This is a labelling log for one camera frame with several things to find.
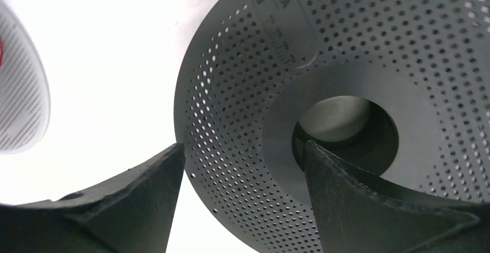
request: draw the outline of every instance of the red mark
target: red mark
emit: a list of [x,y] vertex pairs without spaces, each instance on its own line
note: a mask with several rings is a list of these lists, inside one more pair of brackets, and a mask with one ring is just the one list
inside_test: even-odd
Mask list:
[[2,66],[3,62],[3,40],[0,38],[0,66]]

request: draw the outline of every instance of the black triangular piece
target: black triangular piece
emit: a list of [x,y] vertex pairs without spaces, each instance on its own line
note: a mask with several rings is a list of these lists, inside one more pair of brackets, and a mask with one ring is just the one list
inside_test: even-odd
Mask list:
[[417,203],[396,199],[397,191],[404,197],[406,188],[350,165],[314,142],[306,144],[303,158],[325,251],[411,252],[480,222],[472,213],[441,207],[450,200],[419,204],[430,196],[425,194],[412,198]]

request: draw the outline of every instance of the hole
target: hole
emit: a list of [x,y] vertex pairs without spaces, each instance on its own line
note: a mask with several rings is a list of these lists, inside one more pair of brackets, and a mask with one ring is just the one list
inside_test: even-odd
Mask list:
[[73,199],[80,198],[82,196],[83,196],[83,192],[74,192],[72,194],[63,196],[59,201],[73,200]]
[[378,176],[391,166],[398,152],[398,131],[389,114],[354,96],[320,101],[302,114],[292,137],[301,169],[302,145],[309,140]]

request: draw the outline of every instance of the gray plastic disc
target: gray plastic disc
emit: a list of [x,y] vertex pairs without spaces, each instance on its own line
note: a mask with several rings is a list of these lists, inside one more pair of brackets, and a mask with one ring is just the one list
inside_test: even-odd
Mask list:
[[398,131],[383,178],[489,202],[489,10],[489,0],[220,0],[175,96],[197,193],[259,252],[329,252],[291,139],[312,105],[357,96]]

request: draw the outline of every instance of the white plastic object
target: white plastic object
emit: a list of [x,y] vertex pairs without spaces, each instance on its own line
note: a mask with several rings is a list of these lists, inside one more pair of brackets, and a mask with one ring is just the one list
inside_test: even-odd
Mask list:
[[38,52],[8,0],[0,0],[0,154],[30,149],[46,133],[49,117]]

